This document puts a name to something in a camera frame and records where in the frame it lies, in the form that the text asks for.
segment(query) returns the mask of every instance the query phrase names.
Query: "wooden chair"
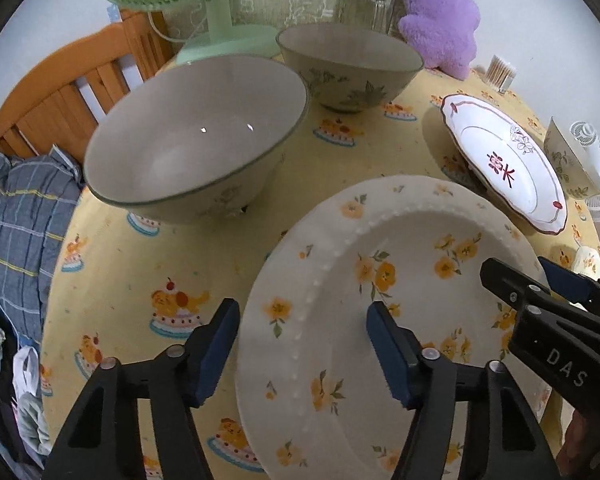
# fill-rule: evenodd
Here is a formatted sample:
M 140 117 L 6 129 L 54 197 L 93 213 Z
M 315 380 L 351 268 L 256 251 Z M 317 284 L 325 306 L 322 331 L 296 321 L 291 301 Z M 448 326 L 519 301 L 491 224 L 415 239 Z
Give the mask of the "wooden chair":
M 173 55 L 144 12 L 121 10 L 121 23 L 74 41 L 43 59 L 24 76 L 0 108 L 0 152 L 22 158 L 58 145 L 84 160 L 97 122 L 75 80 L 84 76 L 104 113 L 129 92 L 118 60 L 133 55 L 146 81 Z M 161 32 L 162 14 L 152 14 Z

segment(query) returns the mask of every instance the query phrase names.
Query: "purple plush toy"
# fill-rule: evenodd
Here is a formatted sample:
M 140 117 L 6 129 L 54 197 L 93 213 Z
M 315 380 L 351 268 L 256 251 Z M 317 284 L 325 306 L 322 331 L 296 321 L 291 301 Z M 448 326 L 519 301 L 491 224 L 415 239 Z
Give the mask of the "purple plush toy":
M 457 79 L 469 75 L 477 47 L 474 31 L 480 11 L 473 0 L 404 0 L 407 15 L 398 22 L 407 43 L 424 59 L 426 68 Z

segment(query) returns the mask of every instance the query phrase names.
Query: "tablecloth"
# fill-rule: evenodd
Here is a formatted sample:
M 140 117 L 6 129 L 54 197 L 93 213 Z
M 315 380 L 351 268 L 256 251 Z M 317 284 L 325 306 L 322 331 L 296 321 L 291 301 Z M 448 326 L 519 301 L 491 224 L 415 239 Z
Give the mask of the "tablecloth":
M 50 436 L 57 436 L 103 356 L 122 363 L 151 359 L 207 322 L 222 298 L 235 298 L 244 307 L 271 250 L 331 195 L 362 180 L 399 173 L 474 186 L 439 110 L 442 97 L 456 92 L 497 106 L 541 144 L 544 127 L 514 92 L 499 95 L 477 73 L 460 82 L 424 70 L 393 104 L 360 114 L 336 114 L 313 102 L 286 142 L 282 162 L 240 216 L 200 219 L 188 226 L 159 224 L 106 205 L 85 189 L 53 278 L 42 345 Z M 580 245 L 600 252 L 584 202 L 568 200 L 567 226 L 557 236 L 540 234 L 503 210 L 538 255 L 568 266 Z M 240 427 L 235 364 L 234 346 L 216 394 L 194 410 L 218 480 L 253 478 L 262 471 Z M 559 405 L 550 403 L 554 423 L 556 410 Z M 139 411 L 145 467 L 148 475 L 160 478 L 148 401 L 140 401 Z

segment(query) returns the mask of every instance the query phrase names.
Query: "wall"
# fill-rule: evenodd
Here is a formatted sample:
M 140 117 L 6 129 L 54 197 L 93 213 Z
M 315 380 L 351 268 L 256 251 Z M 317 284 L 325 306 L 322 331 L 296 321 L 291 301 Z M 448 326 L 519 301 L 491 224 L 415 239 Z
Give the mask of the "wall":
M 0 106 L 16 83 L 46 56 L 110 23 L 106 0 L 24 0 L 0 33 Z M 130 86 L 141 82 L 125 60 Z M 91 89 L 80 88 L 97 119 L 104 116 Z
M 546 126 L 591 122 L 600 133 L 600 24 L 582 0 L 475 0 L 476 64 L 498 54 L 518 70 L 512 89 Z

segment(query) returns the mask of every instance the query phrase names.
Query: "floral plate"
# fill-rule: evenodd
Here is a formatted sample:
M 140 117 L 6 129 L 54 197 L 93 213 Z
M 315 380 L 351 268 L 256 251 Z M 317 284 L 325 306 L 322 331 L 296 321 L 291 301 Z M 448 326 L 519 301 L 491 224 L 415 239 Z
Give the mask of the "floral plate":
M 507 349 L 515 311 L 480 284 L 490 256 L 546 283 L 503 213 L 425 176 L 362 182 L 299 221 L 254 282 L 238 338 L 238 408 L 265 471 L 391 476 L 413 412 L 392 398 L 366 334 L 373 300 L 455 362 L 503 359 L 540 415 L 546 385 Z M 465 421 L 459 404 L 446 479 L 458 474 Z
M 567 208 L 560 181 L 528 133 L 475 97 L 448 95 L 440 110 L 458 150 L 485 186 L 537 231 L 563 231 Z

